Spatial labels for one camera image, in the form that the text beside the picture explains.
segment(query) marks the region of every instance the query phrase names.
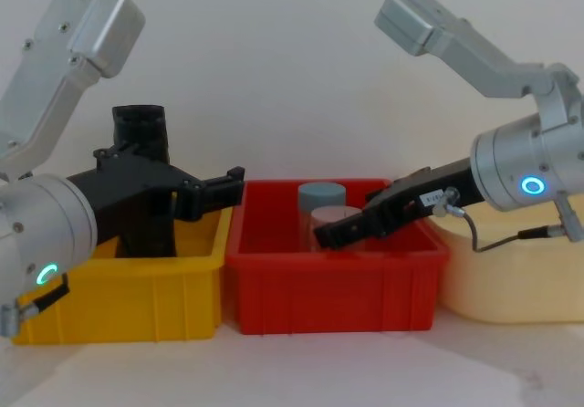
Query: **plastic storage bin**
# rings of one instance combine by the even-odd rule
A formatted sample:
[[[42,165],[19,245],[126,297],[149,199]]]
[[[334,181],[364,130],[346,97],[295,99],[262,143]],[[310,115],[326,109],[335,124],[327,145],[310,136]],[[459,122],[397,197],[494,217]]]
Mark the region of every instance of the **plastic storage bin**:
[[[244,334],[422,330],[433,323],[446,247],[423,224],[362,252],[300,252],[297,188],[308,181],[247,182],[235,208],[226,288]],[[380,180],[335,181],[363,207]]]
[[[572,200],[584,216],[584,197]],[[466,210],[476,222],[482,245],[522,229],[558,223],[552,203],[509,213],[486,203]],[[515,241],[476,254],[465,220],[447,217],[433,222],[452,253],[441,281],[440,300],[446,307],[494,323],[584,321],[582,243],[567,238]]]
[[[196,223],[176,222],[175,258],[114,258],[116,240],[100,245],[92,259],[70,272],[70,294],[29,320],[14,342],[211,338],[221,322],[220,269],[230,219],[231,210],[223,210]]]

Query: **yellow plastic bin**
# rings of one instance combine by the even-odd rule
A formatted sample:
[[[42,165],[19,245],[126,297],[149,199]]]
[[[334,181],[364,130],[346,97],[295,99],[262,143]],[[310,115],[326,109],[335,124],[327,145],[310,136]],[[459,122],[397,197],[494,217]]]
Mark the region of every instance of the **yellow plastic bin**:
[[[584,217],[584,196],[570,200]],[[480,245],[559,223],[552,203],[508,213],[486,203],[465,209],[476,222]],[[524,240],[476,254],[465,220],[432,221],[451,248],[439,296],[446,307],[493,323],[584,321],[584,243],[570,243],[565,237]]]
[[[29,320],[19,345],[209,339],[221,322],[231,209],[175,223],[176,258],[114,257],[116,240],[69,273],[71,292]],[[23,297],[45,293],[60,279]]]

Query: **red plastic bin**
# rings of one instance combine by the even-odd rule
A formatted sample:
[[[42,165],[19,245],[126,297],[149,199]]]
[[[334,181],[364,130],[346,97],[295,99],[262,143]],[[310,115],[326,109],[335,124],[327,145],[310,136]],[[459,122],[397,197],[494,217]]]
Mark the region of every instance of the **red plastic bin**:
[[[244,334],[426,330],[448,250],[423,223],[359,252],[298,249],[297,188],[314,181],[252,181],[234,210],[225,294]],[[383,180],[335,181],[363,207]]]

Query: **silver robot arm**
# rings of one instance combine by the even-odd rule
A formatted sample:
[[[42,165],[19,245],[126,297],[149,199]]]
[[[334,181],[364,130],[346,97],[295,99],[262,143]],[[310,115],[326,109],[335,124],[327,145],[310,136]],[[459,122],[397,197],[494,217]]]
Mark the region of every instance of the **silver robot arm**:
[[[584,124],[579,78],[562,64],[518,64],[435,0],[386,0],[376,25],[408,53],[430,53],[486,97],[532,94],[539,113],[479,135],[474,182],[494,208],[553,201],[570,241],[584,231],[568,196],[584,192]]]
[[[56,295],[26,308],[18,297],[85,262],[96,247],[94,211],[74,183],[18,179],[48,158],[83,92],[121,71],[143,26],[131,0],[53,0],[23,45],[0,99],[0,177],[9,182],[0,188],[0,335],[13,337]]]

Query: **gray cap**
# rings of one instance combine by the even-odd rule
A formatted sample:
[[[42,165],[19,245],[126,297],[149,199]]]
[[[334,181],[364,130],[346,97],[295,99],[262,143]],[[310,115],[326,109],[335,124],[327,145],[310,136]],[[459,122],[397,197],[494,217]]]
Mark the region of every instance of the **gray cap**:
[[[347,190],[333,182],[304,183],[298,187],[298,209],[310,213],[321,206],[342,206],[347,202]]]

